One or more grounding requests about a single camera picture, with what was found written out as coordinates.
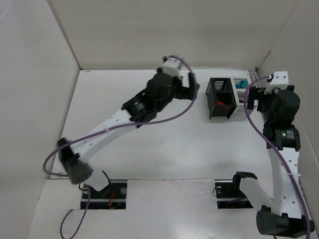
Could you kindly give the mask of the teal curved lego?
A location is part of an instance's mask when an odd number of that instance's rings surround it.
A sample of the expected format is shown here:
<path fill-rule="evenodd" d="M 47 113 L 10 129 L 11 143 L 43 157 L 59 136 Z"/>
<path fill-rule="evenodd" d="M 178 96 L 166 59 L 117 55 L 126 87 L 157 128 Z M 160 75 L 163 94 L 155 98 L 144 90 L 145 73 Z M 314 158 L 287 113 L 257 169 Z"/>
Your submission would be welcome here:
<path fill-rule="evenodd" d="M 241 80 L 240 81 L 236 81 L 235 82 L 235 86 L 236 86 L 237 89 L 241 89 L 242 88 Z"/>

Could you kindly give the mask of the red rounded lego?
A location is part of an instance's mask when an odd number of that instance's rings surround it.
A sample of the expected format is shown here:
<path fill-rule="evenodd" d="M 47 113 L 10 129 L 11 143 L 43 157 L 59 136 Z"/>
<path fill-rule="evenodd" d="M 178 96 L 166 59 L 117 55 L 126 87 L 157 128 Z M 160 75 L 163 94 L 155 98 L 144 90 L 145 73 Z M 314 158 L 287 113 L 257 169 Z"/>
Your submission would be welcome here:
<path fill-rule="evenodd" d="M 223 107 L 223 108 L 225 108 L 225 109 L 229 109 L 229 105 L 225 104 L 224 102 L 222 102 L 222 101 L 217 101 L 217 103 L 218 103 L 218 105 L 219 105 L 220 107 Z"/>

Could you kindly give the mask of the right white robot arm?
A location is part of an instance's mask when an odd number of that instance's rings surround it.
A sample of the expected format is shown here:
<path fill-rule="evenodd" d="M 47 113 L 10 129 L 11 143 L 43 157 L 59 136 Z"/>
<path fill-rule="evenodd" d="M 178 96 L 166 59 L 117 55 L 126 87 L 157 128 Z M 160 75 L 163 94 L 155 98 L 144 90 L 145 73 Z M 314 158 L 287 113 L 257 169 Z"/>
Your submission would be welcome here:
<path fill-rule="evenodd" d="M 269 197 L 262 189 L 254 173 L 237 172 L 235 186 L 257 211 L 256 225 L 260 234 L 274 238 L 310 238 L 315 224 L 309 217 L 299 186 L 301 140 L 293 125 L 300 98 L 294 93 L 293 86 L 284 90 L 276 87 L 270 93 L 252 86 L 244 97 L 246 112 L 252 109 L 254 101 L 258 101 L 257 110 L 265 119 L 263 130 L 256 132 L 266 142 L 272 167 L 273 195 Z"/>

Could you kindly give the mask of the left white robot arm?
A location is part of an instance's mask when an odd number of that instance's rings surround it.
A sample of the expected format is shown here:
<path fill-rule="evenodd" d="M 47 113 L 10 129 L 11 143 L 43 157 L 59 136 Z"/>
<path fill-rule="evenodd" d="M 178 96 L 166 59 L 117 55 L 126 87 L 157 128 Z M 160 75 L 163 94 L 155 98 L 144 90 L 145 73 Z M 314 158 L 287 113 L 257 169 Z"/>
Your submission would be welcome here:
<path fill-rule="evenodd" d="M 78 140 L 60 139 L 57 143 L 59 161 L 71 183 L 84 183 L 103 196 L 108 194 L 112 189 L 109 177 L 104 170 L 92 168 L 89 161 L 123 134 L 153 124 L 157 113 L 173 99 L 193 102 L 199 89 L 193 72 L 189 72 L 188 81 L 189 86 L 185 87 L 179 71 L 169 73 L 158 68 L 146 88 L 125 102 L 112 117 Z"/>

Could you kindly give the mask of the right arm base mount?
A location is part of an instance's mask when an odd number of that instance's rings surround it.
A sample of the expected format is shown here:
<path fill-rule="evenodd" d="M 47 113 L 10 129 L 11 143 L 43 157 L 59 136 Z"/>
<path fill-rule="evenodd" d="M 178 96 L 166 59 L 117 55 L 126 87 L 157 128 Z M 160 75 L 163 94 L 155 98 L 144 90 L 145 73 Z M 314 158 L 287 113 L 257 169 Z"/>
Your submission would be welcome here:
<path fill-rule="evenodd" d="M 218 209 L 252 209 L 246 195 L 240 190 L 241 179 L 258 179 L 254 173 L 236 172 L 232 179 L 216 179 L 213 193 L 217 199 Z"/>

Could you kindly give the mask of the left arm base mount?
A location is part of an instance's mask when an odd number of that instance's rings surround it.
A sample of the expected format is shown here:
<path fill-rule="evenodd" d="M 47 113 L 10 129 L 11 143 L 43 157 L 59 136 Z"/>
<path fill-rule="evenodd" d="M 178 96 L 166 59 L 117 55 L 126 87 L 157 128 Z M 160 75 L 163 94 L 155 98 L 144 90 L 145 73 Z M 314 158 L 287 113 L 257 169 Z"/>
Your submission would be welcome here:
<path fill-rule="evenodd" d="M 104 170 L 104 178 L 108 180 L 106 189 L 100 192 L 83 184 L 78 186 L 82 191 L 80 209 L 85 209 L 89 201 L 88 209 L 92 210 L 122 210 L 126 208 L 127 184 L 124 179 L 110 179 Z"/>

